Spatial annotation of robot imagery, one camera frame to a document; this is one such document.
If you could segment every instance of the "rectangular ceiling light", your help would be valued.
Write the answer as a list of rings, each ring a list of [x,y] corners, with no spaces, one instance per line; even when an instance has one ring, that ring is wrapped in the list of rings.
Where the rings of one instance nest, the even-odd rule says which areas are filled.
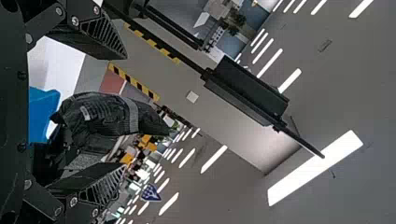
[[[256,35],[256,38],[254,38],[253,42],[251,42],[250,46],[253,47],[254,44],[256,44],[256,42],[260,39],[260,36],[262,36],[262,34],[264,33],[265,29],[262,29],[258,35]]]
[[[289,8],[294,4],[296,0],[291,0],[289,2],[289,4],[285,7],[285,9],[283,10],[283,13],[287,13],[289,11]]]
[[[184,135],[183,139],[181,139],[182,141],[186,140],[186,138],[190,135],[190,133],[192,132],[192,128],[189,129],[189,131],[186,133],[186,135]]]
[[[236,56],[235,60],[233,60],[234,62],[238,61],[238,59],[242,56],[242,53],[239,53],[238,56]]]
[[[293,74],[291,74],[288,79],[278,88],[280,93],[283,93],[302,73],[300,68],[297,68]]]
[[[194,152],[195,152],[195,148],[192,151],[190,151],[190,153],[186,156],[186,158],[184,158],[184,160],[180,163],[180,165],[178,166],[179,169],[183,167],[184,164],[186,164],[186,162],[191,158]]]
[[[168,185],[169,184],[169,181],[170,181],[171,179],[170,178],[167,178],[165,181],[163,181],[163,183],[160,185],[160,187],[157,189],[157,192],[158,193],[161,193],[161,191],[163,191],[163,189],[166,187],[166,185]]]
[[[178,153],[176,154],[176,156],[172,159],[172,164],[175,163],[175,161],[177,160],[177,158],[180,156],[180,154],[183,152],[183,148],[181,150],[178,151]]]
[[[169,199],[169,201],[166,204],[163,205],[163,207],[160,210],[159,216],[162,216],[163,213],[165,213],[166,210],[168,210],[168,208],[177,201],[177,198],[178,198],[178,193],[176,193],[171,199]]]
[[[165,170],[163,170],[160,175],[157,177],[157,179],[155,179],[154,184],[157,184],[158,181],[161,180],[161,178],[163,178],[163,176],[165,175]]]
[[[259,43],[256,45],[256,47],[253,48],[251,53],[256,52],[256,50],[259,48],[259,46],[262,44],[262,42],[265,40],[265,38],[268,36],[268,33],[265,33],[265,35],[262,37],[262,39],[259,41]]]
[[[276,4],[276,6],[273,9],[273,12],[275,12],[280,7],[280,4],[282,4],[282,2],[283,0],[279,0],[279,2]]]
[[[262,51],[260,51],[260,53],[253,60],[253,64],[255,64],[260,59],[260,57],[264,54],[264,52],[267,51],[271,47],[273,42],[274,42],[273,38],[270,39],[270,41],[268,41],[268,43],[265,45],[265,47],[262,49]]]
[[[174,148],[174,149],[172,150],[171,154],[169,154],[169,156],[168,156],[168,158],[167,158],[168,161],[172,158],[172,156],[175,154],[175,152],[176,152],[176,149]]]
[[[297,6],[297,8],[294,9],[293,13],[296,14],[300,9],[305,5],[307,0],[301,1],[301,3]]]
[[[355,8],[355,10],[352,11],[352,13],[349,15],[349,18],[358,18],[359,15],[368,7],[370,4],[372,4],[374,0],[363,0],[361,3]]]
[[[149,207],[149,202],[146,202],[145,204],[143,204],[142,208],[140,208],[139,212],[137,212],[137,215],[140,216],[142,215],[142,213],[146,210],[146,208]]]
[[[215,161],[220,158],[220,156],[227,150],[227,146],[222,146],[216,153],[213,155],[203,166],[201,169],[201,174],[203,174],[209,167],[215,163]]]
[[[201,129],[200,129],[200,128],[199,128],[199,129],[197,129],[197,130],[195,131],[195,133],[193,133],[193,134],[192,134],[191,138],[194,138],[194,137],[195,137],[195,136],[198,134],[198,132],[199,132],[199,131],[201,131]]]
[[[136,209],[137,205],[135,204],[134,207],[131,209],[131,211],[129,211],[129,216],[134,212],[134,210]]]
[[[353,131],[345,133],[321,151],[326,156],[324,160],[313,157],[269,188],[269,205],[278,203],[361,146],[363,142]]]
[[[158,168],[158,170],[154,173],[154,177],[160,173],[161,169],[162,169],[162,167],[160,166],[160,168]]]
[[[316,15],[318,11],[324,6],[324,4],[327,2],[327,0],[321,0],[317,6],[314,8],[314,10],[311,11],[311,15]]]
[[[282,54],[283,49],[279,49],[275,55],[268,61],[268,63],[262,68],[260,73],[257,75],[257,78],[260,78],[267,70],[271,67],[271,65],[276,61],[276,59]]]

